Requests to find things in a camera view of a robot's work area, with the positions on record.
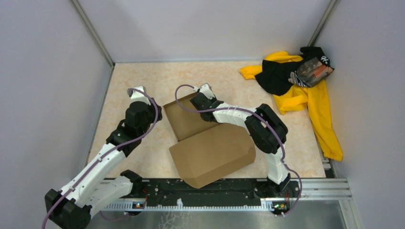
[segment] open cardboard box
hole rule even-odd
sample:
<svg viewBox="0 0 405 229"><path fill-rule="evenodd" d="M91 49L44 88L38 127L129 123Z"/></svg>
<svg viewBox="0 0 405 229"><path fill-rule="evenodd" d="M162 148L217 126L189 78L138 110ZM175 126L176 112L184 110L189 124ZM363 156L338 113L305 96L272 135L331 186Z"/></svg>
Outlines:
<svg viewBox="0 0 405 229"><path fill-rule="evenodd" d="M195 95L179 101L195 110L190 102ZM178 141L169 148L171 156L180 178L190 186L201 188L254 162L255 144L243 127L206 122L176 101L163 108Z"/></svg>

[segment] beige tabletop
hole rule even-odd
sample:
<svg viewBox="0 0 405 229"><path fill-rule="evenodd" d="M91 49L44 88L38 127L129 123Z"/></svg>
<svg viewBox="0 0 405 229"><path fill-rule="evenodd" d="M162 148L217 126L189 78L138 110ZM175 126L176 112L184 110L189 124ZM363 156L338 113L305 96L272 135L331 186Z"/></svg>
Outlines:
<svg viewBox="0 0 405 229"><path fill-rule="evenodd" d="M268 104L288 128L286 163L301 177L325 177L320 150L313 133L308 111L287 112L281 115L273 96L264 91L256 80L245 80L238 69L260 62L157 62L116 64L106 101L101 113L89 161L105 144L107 137L125 117L130 99L127 88L145 86L146 92L163 106L174 101L174 91L180 84L201 86L209 83L219 100L242 107ZM191 94L189 88L179 90L179 97ZM179 178L169 147L176 138L165 113L163 119L142 143L121 162L108 177L117 177L130 169L145 178ZM267 176L264 153L256 148L256 159L227 178L256 178Z"/></svg>

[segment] clothing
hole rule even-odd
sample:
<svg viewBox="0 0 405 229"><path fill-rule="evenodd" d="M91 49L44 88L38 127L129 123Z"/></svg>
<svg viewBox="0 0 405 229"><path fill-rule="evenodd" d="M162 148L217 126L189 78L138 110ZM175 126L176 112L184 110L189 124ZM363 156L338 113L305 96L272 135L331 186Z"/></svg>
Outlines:
<svg viewBox="0 0 405 229"><path fill-rule="evenodd" d="M259 85L268 93L282 95L293 84L302 87L313 87L321 79L332 73L330 61L320 47L302 47L301 60L288 61L288 53L279 53L283 63L264 59L262 72L255 78Z"/></svg>
<svg viewBox="0 0 405 229"><path fill-rule="evenodd" d="M290 56L287 52L276 52L265 60L279 63L299 62L301 56ZM247 66L239 70L245 79L254 79L260 73L261 66ZM308 108L312 127L325 157L342 160L343 152L332 129L329 96L325 80L320 80L314 87L292 85L283 95L273 95L277 108L284 115L287 111L300 111Z"/></svg>

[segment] white wall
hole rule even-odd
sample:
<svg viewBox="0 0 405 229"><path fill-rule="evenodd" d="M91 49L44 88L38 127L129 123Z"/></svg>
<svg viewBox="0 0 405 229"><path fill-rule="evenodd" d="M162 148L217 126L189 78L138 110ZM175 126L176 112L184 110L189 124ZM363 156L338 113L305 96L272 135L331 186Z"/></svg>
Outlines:
<svg viewBox="0 0 405 229"><path fill-rule="evenodd" d="M262 59L308 44L329 0L80 0L115 62Z"/></svg>
<svg viewBox="0 0 405 229"><path fill-rule="evenodd" d="M67 0L0 1L0 34L0 228L40 228L45 193L84 166L110 68Z"/></svg>
<svg viewBox="0 0 405 229"><path fill-rule="evenodd" d="M341 1L316 45L331 59L333 128L366 229L404 228L405 1Z"/></svg>

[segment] robotic arm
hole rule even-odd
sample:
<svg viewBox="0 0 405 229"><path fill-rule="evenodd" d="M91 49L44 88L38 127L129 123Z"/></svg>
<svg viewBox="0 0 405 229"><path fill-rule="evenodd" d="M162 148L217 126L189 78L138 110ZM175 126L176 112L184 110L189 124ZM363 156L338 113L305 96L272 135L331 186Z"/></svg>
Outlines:
<svg viewBox="0 0 405 229"><path fill-rule="evenodd" d="M145 92L144 87L135 89ZM161 107L155 111L150 100L139 92L128 91L131 104L125 112L125 119L121 120L116 130L107 138L97 156L60 191L51 189L45 195L46 210L51 207L69 190L68 195L57 205L50 214L49 219L63 229L85 228L90 219L105 206L129 193L139 193L142 178L136 173L127 170L108 185L101 186L101 181L115 166L123 161L140 143L141 140L119 147L109 154L112 148L142 136L154 122L156 112L158 120L162 119Z"/></svg>
<svg viewBox="0 0 405 229"><path fill-rule="evenodd" d="M268 162L268 179L273 182L276 192L282 192L290 181L290 173L281 161L282 151L274 134L263 126L261 121L248 111L261 116L276 132L282 143L286 141L288 129L274 111L267 105L261 104L257 108L244 108L247 111L236 110L224 101L217 100L209 84L195 88L197 94L190 100L194 107L201 111L213 108L229 108L212 112L200 113L207 122L230 123L245 128L252 137L255 145L264 153Z"/></svg>

